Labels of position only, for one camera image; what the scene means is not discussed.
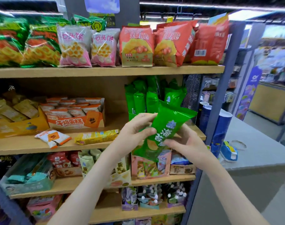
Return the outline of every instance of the pink snack bag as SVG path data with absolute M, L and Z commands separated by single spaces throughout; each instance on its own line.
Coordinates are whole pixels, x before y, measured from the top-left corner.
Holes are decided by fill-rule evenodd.
M 115 67 L 116 47 L 120 34 L 119 28 L 93 32 L 91 46 L 91 63 L 101 67 Z
M 61 49 L 61 67 L 92 67 L 89 60 L 92 30 L 90 27 L 77 25 L 57 26 Z

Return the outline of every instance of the counter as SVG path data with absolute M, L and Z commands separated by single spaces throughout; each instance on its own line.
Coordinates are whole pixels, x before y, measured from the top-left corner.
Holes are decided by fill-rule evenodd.
M 249 110 L 281 124 L 285 110 L 285 86 L 260 82 Z
M 263 212 L 285 182 L 285 146 L 233 117 L 225 140 L 247 145 L 236 163 L 224 168 L 252 202 Z M 208 176 L 203 172 L 187 224 L 231 225 Z

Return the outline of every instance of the wooden shelf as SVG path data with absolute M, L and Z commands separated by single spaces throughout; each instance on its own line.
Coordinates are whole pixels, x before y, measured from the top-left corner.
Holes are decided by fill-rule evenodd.
M 18 155 L 27 153 L 41 153 L 41 152 L 56 152 L 56 151 L 73 151 L 73 150 L 83 150 L 83 149 L 93 149 L 93 148 L 106 148 L 112 141 L 101 142 L 97 144 L 90 145 L 79 145 L 74 142 L 74 138 L 81 132 L 94 132 L 94 131 L 105 131 L 122 129 L 123 126 L 128 122 L 128 114 L 107 114 L 106 124 L 104 128 L 89 128 L 89 129 L 73 129 L 61 131 L 72 137 L 70 141 L 64 145 L 56 148 L 50 149 L 48 144 L 43 142 L 41 139 L 34 138 L 31 136 L 13 136 L 9 138 L 0 139 L 0 155 Z M 195 126 L 190 126 L 192 130 L 196 131 L 198 136 L 205 140 L 206 136 L 201 132 L 201 130 Z
M 88 224 L 107 223 L 134 218 L 152 217 L 156 215 L 185 213 L 184 206 L 167 208 L 165 203 L 160 205 L 160 209 L 138 208 L 138 211 L 122 211 L 121 195 L 117 193 L 107 193 L 104 199 L 98 202 L 93 211 Z M 36 223 L 36 225 L 46 225 L 47 222 Z
M 172 67 L 130 68 L 0 68 L 0 78 L 74 77 L 74 76 L 130 76 L 223 73 L 224 66 L 184 65 Z
M 195 180 L 195 175 L 170 175 L 163 178 L 154 178 L 148 180 L 135 180 L 132 181 L 132 186 L 150 185 L 150 184 L 162 184 L 177 181 L 192 181 Z M 27 197 L 39 197 L 53 194 L 72 193 L 80 182 L 83 180 L 82 176 L 65 177 L 55 179 L 53 188 L 47 191 L 33 192 L 33 193 L 22 193 L 10 195 L 11 199 L 15 198 L 27 198 Z

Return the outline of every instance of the barcode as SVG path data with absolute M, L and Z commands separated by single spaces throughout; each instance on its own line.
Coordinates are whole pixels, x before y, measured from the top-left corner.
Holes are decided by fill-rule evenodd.
M 206 50 L 195 50 L 195 56 L 206 56 Z

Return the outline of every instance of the left hand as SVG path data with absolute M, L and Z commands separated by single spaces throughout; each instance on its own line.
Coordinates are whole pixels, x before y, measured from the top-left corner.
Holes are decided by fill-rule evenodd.
M 137 145 L 148 136 L 157 133 L 155 128 L 145 128 L 150 126 L 151 122 L 157 116 L 157 113 L 140 113 L 131 121 L 125 124 L 118 137 L 110 144 L 110 148 L 114 153 L 118 153 L 118 157 L 122 158 L 130 153 Z

